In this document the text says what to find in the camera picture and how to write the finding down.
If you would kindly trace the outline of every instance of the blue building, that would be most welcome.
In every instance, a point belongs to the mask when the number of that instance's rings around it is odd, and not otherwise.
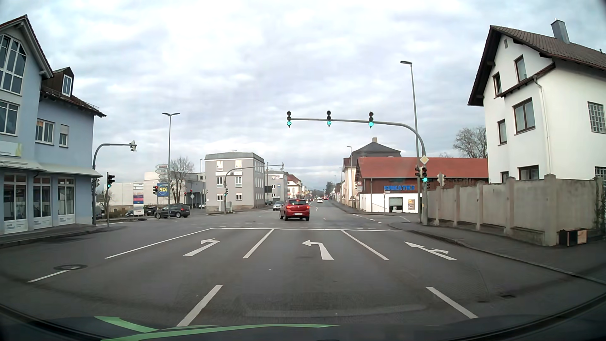
[[[52,71],[27,16],[0,24],[0,234],[92,223],[95,106]]]

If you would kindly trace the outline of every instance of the chimney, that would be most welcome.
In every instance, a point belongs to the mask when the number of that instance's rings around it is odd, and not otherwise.
[[[551,23],[551,29],[553,31],[553,37],[565,42],[566,44],[570,44],[570,39],[568,38],[568,32],[566,31],[566,24],[564,21],[555,20]]]

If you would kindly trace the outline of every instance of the red car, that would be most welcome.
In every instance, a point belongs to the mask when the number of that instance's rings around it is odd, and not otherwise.
[[[288,199],[280,208],[280,219],[299,218],[309,221],[309,205],[305,199]]]

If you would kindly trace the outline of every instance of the blue sign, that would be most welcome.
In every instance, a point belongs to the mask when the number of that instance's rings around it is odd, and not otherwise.
[[[167,183],[159,183],[156,184],[158,187],[158,196],[159,197],[168,197],[168,184]]]
[[[413,184],[399,184],[395,186],[383,186],[384,191],[414,191],[415,186]]]

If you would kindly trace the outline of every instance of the awning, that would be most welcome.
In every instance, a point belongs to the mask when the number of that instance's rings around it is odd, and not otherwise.
[[[12,169],[22,169],[24,171],[44,171],[44,168],[32,160],[25,160],[22,158],[6,158],[0,157],[0,167],[1,168],[12,168]]]
[[[73,175],[88,175],[92,178],[101,178],[99,172],[92,168],[88,167],[79,167],[79,166],[67,166],[63,164],[54,164],[54,163],[41,163],[40,164],[43,169],[45,169],[46,173],[57,173],[57,174],[73,174]]]

